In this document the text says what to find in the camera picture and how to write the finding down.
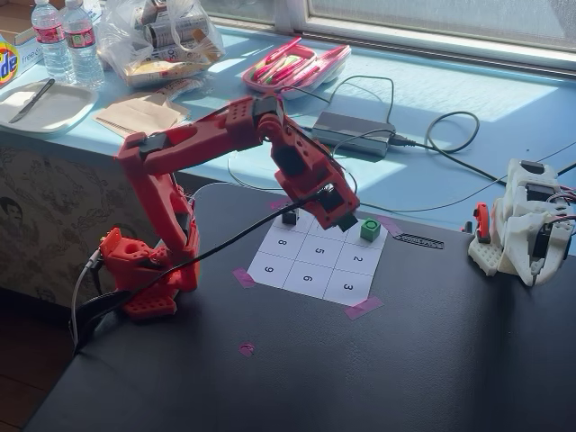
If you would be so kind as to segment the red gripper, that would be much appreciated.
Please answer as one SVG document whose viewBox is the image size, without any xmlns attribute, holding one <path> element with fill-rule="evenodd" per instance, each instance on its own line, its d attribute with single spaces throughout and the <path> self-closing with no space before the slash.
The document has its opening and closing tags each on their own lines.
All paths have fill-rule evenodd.
<svg viewBox="0 0 576 432">
<path fill-rule="evenodd" d="M 314 216 L 344 216 L 356 210 L 356 195 L 338 168 L 321 166 L 319 169 L 305 169 L 298 175 L 287 175 L 278 169 L 274 177 L 294 201 L 332 185 L 331 191 L 304 205 Z"/>
</svg>

